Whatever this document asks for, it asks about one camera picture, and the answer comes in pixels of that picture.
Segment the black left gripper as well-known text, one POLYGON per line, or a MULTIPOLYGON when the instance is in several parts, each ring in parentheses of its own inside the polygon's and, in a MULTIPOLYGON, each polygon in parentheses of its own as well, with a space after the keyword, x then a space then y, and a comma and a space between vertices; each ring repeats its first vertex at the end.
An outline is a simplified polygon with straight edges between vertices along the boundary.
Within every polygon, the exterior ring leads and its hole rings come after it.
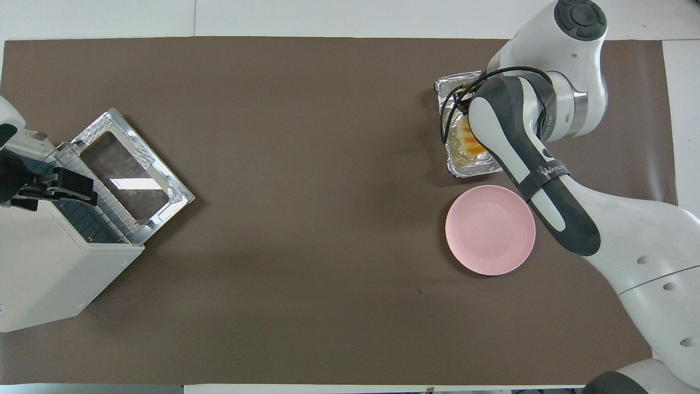
POLYGON ((1 153, 1 204, 37 212, 40 200, 67 199, 81 204, 97 205, 95 180, 64 167, 52 168, 52 195, 36 182, 19 155, 7 149, 1 153))

